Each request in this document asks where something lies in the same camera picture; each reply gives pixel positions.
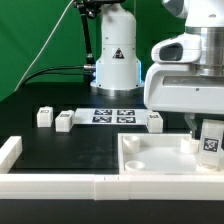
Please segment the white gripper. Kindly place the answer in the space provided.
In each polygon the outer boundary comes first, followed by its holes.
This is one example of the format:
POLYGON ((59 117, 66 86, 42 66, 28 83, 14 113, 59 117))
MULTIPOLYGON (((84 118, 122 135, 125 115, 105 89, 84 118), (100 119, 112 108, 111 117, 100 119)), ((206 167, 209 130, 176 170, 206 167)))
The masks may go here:
POLYGON ((194 113, 224 114, 224 36, 187 34, 156 44, 144 104, 152 111, 185 112, 192 137, 194 113))

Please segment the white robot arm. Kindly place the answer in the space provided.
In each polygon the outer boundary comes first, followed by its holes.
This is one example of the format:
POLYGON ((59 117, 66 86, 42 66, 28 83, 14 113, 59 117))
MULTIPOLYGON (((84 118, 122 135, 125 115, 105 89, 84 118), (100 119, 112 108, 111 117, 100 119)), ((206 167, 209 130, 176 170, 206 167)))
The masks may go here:
POLYGON ((117 3, 102 6, 102 51, 92 89, 129 95, 144 89, 151 111, 224 115, 224 0, 161 0, 185 20, 185 32, 157 43, 153 65, 141 76, 136 57, 136 20, 117 3))

